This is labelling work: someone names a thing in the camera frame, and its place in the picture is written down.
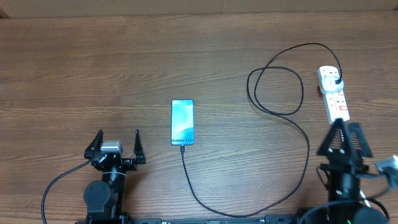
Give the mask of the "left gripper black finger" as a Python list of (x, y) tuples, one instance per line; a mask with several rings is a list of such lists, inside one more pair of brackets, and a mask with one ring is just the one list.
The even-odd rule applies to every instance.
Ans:
[(84, 158), (92, 158), (97, 152), (100, 151), (103, 143), (103, 130), (100, 129), (94, 140), (85, 149)]
[(136, 164), (145, 164), (146, 156), (141, 143), (141, 135), (139, 130), (136, 130), (135, 141), (134, 141), (134, 154), (136, 155)]

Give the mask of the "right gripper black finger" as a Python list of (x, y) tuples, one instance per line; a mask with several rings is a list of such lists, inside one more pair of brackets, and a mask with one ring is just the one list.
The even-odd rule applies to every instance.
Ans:
[(357, 127), (357, 123), (347, 124), (342, 118), (336, 119), (318, 148), (317, 155), (327, 159), (357, 159), (358, 153), (353, 142)]
[(348, 129), (354, 144), (355, 149), (360, 157), (372, 158), (373, 154), (369, 144), (364, 136), (359, 123), (350, 123)]

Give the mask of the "blue smartphone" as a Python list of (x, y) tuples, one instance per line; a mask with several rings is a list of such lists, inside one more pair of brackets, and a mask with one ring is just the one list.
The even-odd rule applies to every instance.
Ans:
[(193, 145), (195, 142), (193, 100), (172, 100), (171, 144)]

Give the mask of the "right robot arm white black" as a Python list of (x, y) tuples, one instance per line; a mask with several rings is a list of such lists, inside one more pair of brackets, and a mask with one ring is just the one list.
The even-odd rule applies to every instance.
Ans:
[[(377, 173), (369, 172), (363, 161), (373, 154), (359, 123), (336, 119), (317, 151), (327, 164), (318, 167), (326, 173), (327, 203), (300, 210), (297, 223), (388, 223), (385, 206), (377, 200), (397, 187), (397, 156), (377, 161)], [(361, 179), (386, 179), (388, 186), (376, 195), (360, 196)]]

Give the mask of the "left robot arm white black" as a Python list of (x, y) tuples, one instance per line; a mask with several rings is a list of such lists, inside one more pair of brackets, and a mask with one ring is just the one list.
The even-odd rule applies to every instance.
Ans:
[(102, 172), (101, 180), (87, 185), (83, 199), (87, 206), (86, 223), (133, 223), (123, 211), (127, 172), (138, 170), (146, 163), (139, 130), (136, 130), (133, 153), (135, 158), (123, 158), (121, 141), (104, 141), (99, 130), (85, 149), (84, 158)]

